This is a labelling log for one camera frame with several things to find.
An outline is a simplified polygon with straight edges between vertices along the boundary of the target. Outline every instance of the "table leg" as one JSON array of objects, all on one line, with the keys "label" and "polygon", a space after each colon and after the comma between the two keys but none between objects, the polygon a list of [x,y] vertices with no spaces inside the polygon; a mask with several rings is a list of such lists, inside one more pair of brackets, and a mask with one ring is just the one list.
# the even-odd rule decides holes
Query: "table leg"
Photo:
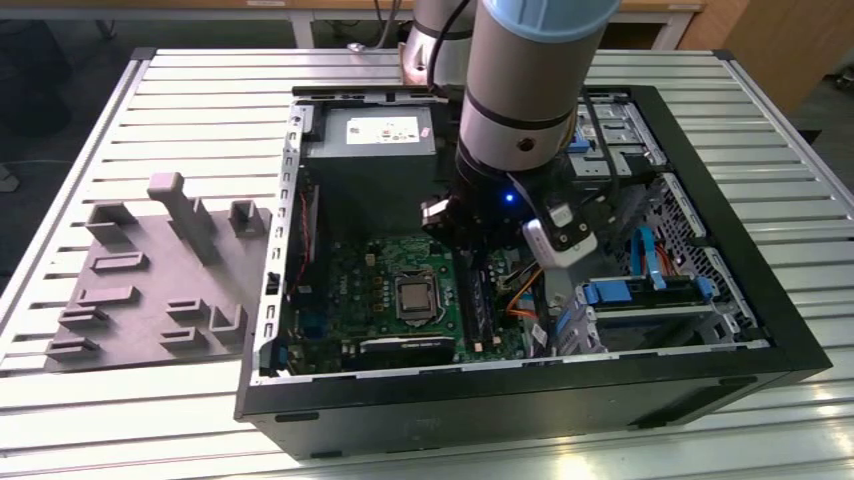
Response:
[{"label": "table leg", "polygon": [[107,22],[107,20],[95,20],[95,26],[98,27],[98,31],[102,33],[102,38],[104,40],[112,40],[116,38],[115,21]]},{"label": "table leg", "polygon": [[0,165],[0,193],[10,193],[18,190],[20,182],[12,173]]},{"label": "table leg", "polygon": [[311,31],[311,11],[293,11],[289,18],[294,27],[297,48],[315,48],[315,36]]},{"label": "table leg", "polygon": [[668,23],[658,32],[653,50],[676,50],[680,47],[680,41],[689,29],[694,12],[680,12],[670,15]]}]

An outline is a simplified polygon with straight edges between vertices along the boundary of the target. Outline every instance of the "screw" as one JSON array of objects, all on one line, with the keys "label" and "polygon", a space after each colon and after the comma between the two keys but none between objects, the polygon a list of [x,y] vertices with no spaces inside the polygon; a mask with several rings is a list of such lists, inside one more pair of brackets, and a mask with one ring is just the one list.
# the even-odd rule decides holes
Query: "screw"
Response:
[{"label": "screw", "polygon": [[533,138],[523,138],[522,140],[519,140],[519,143],[517,143],[517,147],[523,152],[530,152],[531,150],[534,150],[534,145],[537,145],[537,142]]}]

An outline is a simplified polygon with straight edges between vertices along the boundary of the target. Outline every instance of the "floor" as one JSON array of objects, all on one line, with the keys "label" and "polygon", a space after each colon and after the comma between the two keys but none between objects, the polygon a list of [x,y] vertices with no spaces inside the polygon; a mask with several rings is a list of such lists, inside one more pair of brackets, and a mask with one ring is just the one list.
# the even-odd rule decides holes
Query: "floor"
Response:
[{"label": "floor", "polygon": [[[51,29],[74,65],[75,75],[62,87],[72,121],[47,138],[14,136],[0,126],[0,163],[18,176],[22,186],[0,193],[0,292],[15,270],[42,218],[134,48],[293,48],[290,28],[279,21],[254,22],[118,22],[118,37],[102,40],[92,22],[51,22]],[[377,42],[377,22],[355,26],[315,23],[319,47],[345,46],[353,41]],[[387,39],[394,45],[397,37]],[[854,92],[834,90],[824,83],[793,116],[798,128],[821,129],[814,145],[842,181],[854,189]]]}]

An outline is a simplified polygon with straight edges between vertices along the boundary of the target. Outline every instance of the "metal work surface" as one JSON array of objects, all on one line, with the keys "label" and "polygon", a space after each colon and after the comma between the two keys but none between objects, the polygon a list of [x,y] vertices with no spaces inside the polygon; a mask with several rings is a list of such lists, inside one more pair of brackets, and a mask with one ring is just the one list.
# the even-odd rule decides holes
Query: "metal work surface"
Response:
[{"label": "metal work surface", "polygon": [[589,84],[652,84],[698,148],[834,368],[694,423],[644,432],[298,464],[233,420],[239,361],[66,375],[43,355],[92,241],[92,202],[147,200],[178,170],[210,211],[275,206],[294,85],[397,83],[395,52],[162,50],[134,61],[0,299],[0,476],[850,478],[854,212],[850,194],[734,63],[698,52],[602,52]]}]

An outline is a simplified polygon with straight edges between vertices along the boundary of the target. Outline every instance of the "green circuit board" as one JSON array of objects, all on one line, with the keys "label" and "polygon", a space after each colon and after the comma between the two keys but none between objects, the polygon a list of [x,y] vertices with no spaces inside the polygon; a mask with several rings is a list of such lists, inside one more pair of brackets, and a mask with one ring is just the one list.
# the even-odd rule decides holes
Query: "green circuit board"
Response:
[{"label": "green circuit board", "polygon": [[[503,256],[491,262],[495,276],[507,272]],[[398,318],[395,279],[422,275],[434,279],[438,315],[421,326]],[[466,344],[458,304],[451,253],[430,237],[409,236],[337,243],[333,248],[329,285],[329,338],[349,342],[365,337],[443,336],[454,338],[455,362],[469,363],[523,357],[518,328],[499,329],[501,346],[475,352]]]}]

